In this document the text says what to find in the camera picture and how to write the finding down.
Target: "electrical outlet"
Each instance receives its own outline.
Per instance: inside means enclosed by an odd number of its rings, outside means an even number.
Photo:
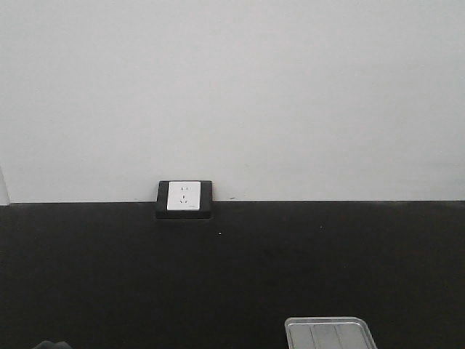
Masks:
[[[169,182],[168,211],[190,211],[201,208],[200,182]]]

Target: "white backdrop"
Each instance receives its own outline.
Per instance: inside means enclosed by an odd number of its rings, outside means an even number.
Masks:
[[[12,202],[465,198],[465,1],[0,4]]]
[[[3,174],[0,167],[0,206],[6,206],[9,204],[9,197],[7,192],[7,185],[3,179]]]

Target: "dark object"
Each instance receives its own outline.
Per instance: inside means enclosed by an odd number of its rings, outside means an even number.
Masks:
[[[289,316],[341,314],[380,349],[464,347],[464,202],[153,205],[0,207],[0,348],[286,349]]]
[[[211,218],[212,185],[210,180],[200,180],[201,206],[197,211],[168,211],[169,181],[162,180],[158,184],[157,202],[155,203],[155,217],[159,219],[192,219]]]
[[[72,349],[67,342],[52,343],[48,340],[43,341],[33,349]]]

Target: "black outlet box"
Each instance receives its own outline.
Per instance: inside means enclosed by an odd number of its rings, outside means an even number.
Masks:
[[[155,203],[155,218],[157,219],[209,219],[212,207],[212,184],[210,180],[196,180],[201,183],[201,201],[198,210],[168,210],[169,183],[177,182],[162,180],[158,184],[157,202]]]

